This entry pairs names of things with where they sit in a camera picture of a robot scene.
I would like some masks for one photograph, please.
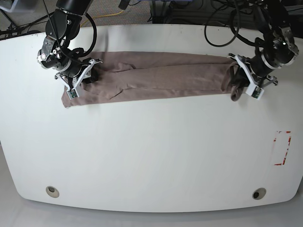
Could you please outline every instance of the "metal screw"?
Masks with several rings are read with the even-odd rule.
[[[43,53],[43,54],[41,55],[41,59],[42,59],[42,60],[45,60],[45,59],[46,59],[46,54],[45,54],[45,53]]]

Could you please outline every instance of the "brown cloth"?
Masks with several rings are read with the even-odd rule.
[[[101,58],[99,80],[82,83],[83,96],[62,96],[65,107],[131,100],[201,96],[230,92],[234,60],[168,52],[92,52]]]

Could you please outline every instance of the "electrical wire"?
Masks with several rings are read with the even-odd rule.
[[[121,13],[123,13],[124,10],[118,12],[118,13],[113,13],[113,14],[108,14],[108,15],[100,15],[100,16],[95,16],[95,17],[92,17],[93,19],[97,19],[97,18],[101,18],[101,17],[111,17],[111,16],[116,16],[116,15],[119,15]],[[80,27],[83,27],[83,25],[85,25],[87,22],[89,22],[89,20],[86,20],[83,22],[83,24],[81,24]]]
[[[79,61],[79,60],[73,59],[72,57],[70,57],[70,56],[68,56],[66,53],[64,53],[63,48],[61,47],[61,45],[60,45],[60,43],[59,43],[59,38],[58,38],[58,34],[57,34],[57,29],[54,28],[53,22],[52,22],[52,20],[51,20],[51,16],[50,16],[49,13],[48,13],[48,10],[47,10],[47,6],[46,6],[46,3],[45,3],[45,0],[42,0],[42,1],[43,1],[43,4],[44,4],[45,11],[46,11],[46,13],[47,13],[49,22],[50,22],[50,24],[51,24],[51,26],[52,26],[53,32],[55,33],[56,41],[57,41],[57,43],[58,43],[58,45],[59,45],[59,47],[60,47],[60,49],[61,49],[62,54],[63,54],[65,57],[67,57],[68,59],[70,59],[71,61],[74,61],[74,62],[76,62],[76,63],[78,63],[78,64],[81,64],[81,65],[90,65],[90,64],[83,63],[83,62],[81,62],[81,61]]]
[[[233,11],[231,13],[231,17],[230,17],[230,28],[231,28],[231,31],[232,33],[235,35],[236,34],[236,30],[235,28],[233,27],[233,20],[235,18],[235,15],[237,14],[237,11]],[[244,42],[246,45],[248,46],[256,46],[256,43],[248,40],[247,38],[244,38],[243,36],[241,36],[240,34],[237,34],[237,38],[240,39],[242,42]]]
[[[96,24],[95,24],[93,18],[91,18],[91,16],[88,13],[86,13],[85,16],[88,18],[88,20],[90,21],[90,23],[93,27],[94,35],[93,35],[93,42],[92,42],[90,48],[85,53],[81,54],[80,57],[86,57],[87,55],[89,55],[92,52],[92,50],[94,49],[94,47],[96,45],[96,42],[97,42],[97,27],[96,27]]]
[[[204,0],[202,0],[202,4],[201,4],[201,5],[200,5],[200,7],[199,7],[199,8],[197,8],[196,10],[201,9],[203,6],[204,6]]]
[[[137,4],[139,4],[141,1],[136,2],[135,4],[128,4],[129,6],[135,6]]]
[[[212,42],[209,41],[209,39],[207,38],[207,35],[206,35],[206,28],[207,28],[207,25],[209,23],[209,21],[213,18],[213,16],[220,10],[222,9],[225,5],[221,6],[220,8],[218,8],[215,12],[213,12],[211,14],[211,16],[208,18],[206,24],[205,24],[205,27],[204,27],[204,36],[205,36],[205,40],[211,45],[211,46],[214,46],[214,47],[224,47],[224,46],[228,46],[229,44],[231,44],[236,38],[237,38],[237,35],[239,33],[239,30],[240,30],[240,27],[241,27],[241,12],[240,12],[240,9],[239,9],[239,6],[238,6],[238,2],[237,0],[233,0],[234,1],[234,4],[235,4],[235,8],[236,8],[236,11],[237,11],[237,16],[238,16],[238,24],[237,24],[237,30],[233,36],[233,38],[225,43],[225,44],[221,44],[221,45],[217,45],[217,44],[213,44]]]
[[[152,13],[151,13],[150,18],[148,18],[147,22],[151,22],[151,21],[152,21]]]
[[[227,0],[226,0],[226,3],[225,3],[225,2],[221,2],[221,1],[216,1],[216,2],[219,2],[219,3],[223,4],[223,5],[225,5],[225,8],[218,9],[217,7],[214,6],[214,1],[216,1],[216,0],[211,0],[211,1],[210,1],[210,4],[211,4],[211,6],[213,7],[213,9],[215,9],[215,10],[221,11],[221,10],[226,10],[228,7],[230,7],[230,6],[228,5]]]
[[[47,21],[43,21],[43,22],[40,22],[40,23],[36,23],[36,24],[34,24],[34,25],[39,25],[39,24],[46,23],[46,22],[47,22]],[[31,25],[31,26],[28,28],[26,34],[29,32],[30,28],[31,28],[32,26],[34,26],[34,25]]]
[[[188,1],[185,5],[180,5],[176,1],[172,1],[172,5],[177,6],[178,9],[185,9],[192,1]]]
[[[7,35],[13,34],[13,33],[21,34],[21,33],[22,33],[25,29],[27,29],[28,27],[37,24],[37,22],[39,22],[39,21],[41,21],[41,20],[43,20],[43,19],[45,19],[45,18],[47,18],[47,17],[48,17],[48,16],[45,15],[45,16],[43,16],[43,17],[41,17],[41,18],[39,18],[39,19],[37,19],[37,20],[35,20],[35,21],[33,21],[33,22],[30,22],[30,23],[27,23],[27,24],[20,25],[18,28],[9,29],[9,30],[6,31],[6,32],[7,32]]]

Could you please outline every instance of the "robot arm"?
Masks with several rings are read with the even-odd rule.
[[[264,40],[256,38],[255,43],[252,43],[239,36],[240,40],[255,47],[255,56],[250,59],[231,54],[240,66],[231,80],[232,86],[236,89],[248,87],[246,93],[257,99],[262,97],[266,86],[272,83],[278,85],[277,79],[269,73],[284,65],[292,64],[299,54],[284,6],[279,0],[260,2],[260,5],[254,5],[253,12],[256,26],[263,34]],[[233,32],[235,30],[232,20],[235,14],[234,11],[231,16]]]
[[[46,24],[46,38],[37,57],[43,68],[53,68],[58,71],[56,78],[65,84],[71,99],[80,96],[80,83],[82,81],[91,83],[98,79],[92,67],[101,60],[92,60],[91,58],[79,60],[79,58],[84,58],[91,53],[97,40],[97,27],[87,13],[91,3],[92,0],[58,0],[56,4],[58,9],[55,10]],[[86,52],[82,48],[70,50],[68,46],[70,41],[79,33],[83,15],[93,26],[92,45]]]

